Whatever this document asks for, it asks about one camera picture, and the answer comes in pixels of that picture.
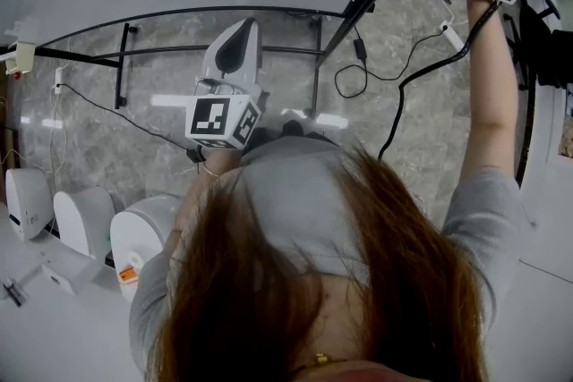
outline long hair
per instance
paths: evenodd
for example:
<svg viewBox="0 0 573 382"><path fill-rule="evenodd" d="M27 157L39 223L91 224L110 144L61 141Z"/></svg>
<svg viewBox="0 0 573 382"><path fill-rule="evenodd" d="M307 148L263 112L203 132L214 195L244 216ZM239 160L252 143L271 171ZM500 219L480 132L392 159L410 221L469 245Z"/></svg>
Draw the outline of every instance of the long hair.
<svg viewBox="0 0 573 382"><path fill-rule="evenodd" d="M463 253L389 167L362 151L351 162L332 172L369 267L360 290L365 359L416 378L484 380L478 295ZM296 281L300 269L265 240L247 192L211 188L199 212L148 374L288 380L321 309L320 277Z"/></svg>

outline gold necklace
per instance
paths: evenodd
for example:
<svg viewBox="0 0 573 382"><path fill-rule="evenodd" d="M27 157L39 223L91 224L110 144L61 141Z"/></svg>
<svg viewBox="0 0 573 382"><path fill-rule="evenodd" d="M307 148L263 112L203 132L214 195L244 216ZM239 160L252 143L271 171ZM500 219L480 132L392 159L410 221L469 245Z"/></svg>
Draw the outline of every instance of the gold necklace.
<svg viewBox="0 0 573 382"><path fill-rule="evenodd" d="M312 368L313 366L326 366L332 363L340 363L341 361L346 361L346 360L332 360L328 355L324 353L317 353L316 355L314 355L314 361L312 363L307 363L302 366L299 366L295 370L290 371L288 373L288 376L291 378L292 376L295 376L302 370Z"/></svg>

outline black cable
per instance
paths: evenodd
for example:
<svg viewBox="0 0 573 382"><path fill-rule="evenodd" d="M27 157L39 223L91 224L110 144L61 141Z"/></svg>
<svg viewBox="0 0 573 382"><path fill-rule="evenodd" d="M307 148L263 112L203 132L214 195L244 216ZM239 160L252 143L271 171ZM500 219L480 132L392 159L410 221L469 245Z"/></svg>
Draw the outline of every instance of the black cable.
<svg viewBox="0 0 573 382"><path fill-rule="evenodd" d="M82 99L85 100L86 102L89 102L89 103L92 104L93 106L96 106L97 108L100 108L100 109L102 109L102 110L105 110L106 112L109 112L110 114L114 114L114 115L120 116L121 118L124 118L126 122L132 124L132 125L135 126L137 129L140 129L140 130L142 130L142 131L148 133L149 135L151 135L151 136L153 136L153 137L159 137L160 139L163 139L164 141L169 142L169 143L175 145L176 147L179 147L180 149L184 149L185 151L188 150L188 149L187 149L186 147L184 147L183 145L181 145L181 144L179 144L179 143L177 143L177 142L175 142L175 141L173 141L173 140L171 140L171 139L168 139L167 137L164 137L164 136L162 136L161 134L157 134L156 132L151 132L151 131L148 131L148 130L145 129L145 128L142 128L139 124L134 123L134 122L133 122L132 120L130 120L127 116L124 116L124 115L122 115L122 114L120 114L120 113L118 113L118 112L115 112L115 111L113 111L113 110L110 110L109 108L105 108L104 106L101 106L101 105L99 105L99 104L96 104L95 102L92 102L91 100L89 100L88 98L86 98L83 94L81 94L80 92L76 91L74 88L72 88L72 87L71 87L70 85L68 85L68 84L58 83L56 86L57 86L58 88L59 88L60 86L66 86L66 88L70 89L71 91L73 91L74 93L76 93L78 96L80 96L80 98L82 98Z"/></svg>
<svg viewBox="0 0 573 382"><path fill-rule="evenodd" d="M459 50L454 55L447 57L446 59L442 59L437 63L430 64L427 67L424 67L422 70L414 72L412 75L405 78L398 85L398 89L400 91L400 99L398 101L398 111L394 118L394 123L392 123L392 129L390 130L390 135L388 136L386 143L382 146L380 153L378 154L379 160L382 159L384 152L388 149L388 147L394 140L394 136L396 135L396 129L398 128L398 124L400 123L400 118L402 117L402 111L404 110L404 88L406 87L406 85L414 80L419 79L420 77L423 77L427 73L440 69L444 65L455 63L456 61L459 61L461 58L467 55L467 52L474 43L477 34L482 29L483 25L493 16L493 14L497 11L498 8L500 8L500 2L498 1L493 2L488 7L485 13L480 17L480 19L474 24L474 27L470 30L469 35L467 36L466 43L464 44L464 47L461 50Z"/></svg>
<svg viewBox="0 0 573 382"><path fill-rule="evenodd" d="M414 46L410 50L410 55L408 56L408 59L406 61L406 65L404 66L404 68L402 69L402 72L400 72L398 77L392 77L392 78L379 77L378 75L376 75L376 73L370 72L368 70L368 68L366 67L366 60L365 59L362 61L363 67L359 64L350 64L350 65L347 65L346 67L343 67L342 69L339 69L334 74L334 86L337 89L338 94L344 99L352 99L352 98L356 98L356 97L360 96L362 93L364 93L366 91L366 88L368 88L368 75L371 75L372 77L374 77L375 79L380 80L380 81L396 81L396 80L399 80L400 77L404 74L404 72L408 68L408 65L410 65L410 59L412 59L412 54L414 53L415 48L418 45L420 45L423 41L428 40L429 38L439 37L441 34L444 33L444 30L445 29L443 29L439 34L433 34L433 35L429 35L428 37L420 38L417 42L414 43ZM358 39L362 41L362 37L360 36L360 32L358 32L358 28L356 26L355 26L355 31L356 31L356 35L358 36ZM344 72L347 69L351 69L353 67L357 67L358 69L364 71L364 86L360 91L358 91L355 94L351 94L351 95L342 94L342 91L340 90L340 87L338 86L338 76L340 73Z"/></svg>
<svg viewBox="0 0 573 382"><path fill-rule="evenodd" d="M362 36L360 35L360 32L358 32L358 28L355 25L355 31L356 31L356 35L358 36L358 39L362 40Z"/></svg>

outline marble surface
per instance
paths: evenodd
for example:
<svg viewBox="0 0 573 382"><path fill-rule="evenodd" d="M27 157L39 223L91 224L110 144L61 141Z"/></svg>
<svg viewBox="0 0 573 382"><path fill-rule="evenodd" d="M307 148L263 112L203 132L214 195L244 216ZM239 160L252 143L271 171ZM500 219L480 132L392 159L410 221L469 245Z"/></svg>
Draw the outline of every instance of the marble surface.
<svg viewBox="0 0 573 382"><path fill-rule="evenodd" d="M465 4L451 7L455 21L464 21ZM128 47L164 47L210 43L223 29L245 17L245 12L180 14L140 20ZM312 47L314 32L308 21L283 13L255 13L266 45ZM406 63L411 46L433 34L450 15L441 0L378 0L376 10L359 22L368 50L368 66L381 77L395 77ZM323 43L338 26L327 19ZM89 54L113 52L119 47L122 25L94 30L57 44L62 49ZM466 25L457 26L466 35ZM345 148L361 142L373 155L386 140L398 107L395 81L370 79L358 98L346 100L335 90L335 71L355 63L354 32L321 67L318 113L320 123L304 119L312 99L313 58L266 53L260 73L263 90L270 93L262 125L280 126L290 118L332 138ZM432 38L415 51L409 71L451 55L444 37ZM120 112L150 130L191 146L184 138L184 109L153 106L156 94L192 94L201 72L202 53L140 55L125 60L123 94L128 106ZM20 131L21 153L47 170L50 164L50 87L58 65L65 66L64 82L102 106L112 107L115 70L81 63L59 63L37 58L31 73L10 80L10 123ZM397 136L385 159L397 170L423 211L441 225L458 181L469 129L467 61L452 64L411 84ZM351 91L363 84L355 69L341 76L341 87ZM64 89L58 101L67 137L65 163L55 179L56 189L80 191L100 185L112 195L117 211L146 196L185 194L196 170L184 151L138 131L119 117L91 106ZM53 130L53 167L62 164L64 129Z"/></svg>

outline power adapter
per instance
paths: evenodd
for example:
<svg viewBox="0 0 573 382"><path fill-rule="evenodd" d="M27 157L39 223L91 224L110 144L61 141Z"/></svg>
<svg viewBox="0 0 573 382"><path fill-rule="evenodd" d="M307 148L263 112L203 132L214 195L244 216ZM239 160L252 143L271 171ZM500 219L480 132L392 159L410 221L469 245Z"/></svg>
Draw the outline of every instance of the power adapter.
<svg viewBox="0 0 573 382"><path fill-rule="evenodd" d="M355 52L356 58L362 62L366 60L368 55L366 54L366 46L364 45L364 40L357 38L355 40Z"/></svg>
<svg viewBox="0 0 573 382"><path fill-rule="evenodd" d="M56 74L54 76L54 94L58 95L62 92L60 85L62 84L62 73L64 69L62 67L58 67L56 69Z"/></svg>
<svg viewBox="0 0 573 382"><path fill-rule="evenodd" d="M448 42L453 46L457 53L459 53L464 47L464 42L459 37L459 35L454 31L454 29L448 25L446 21L440 24L439 31L443 30L443 36L448 39Z"/></svg>

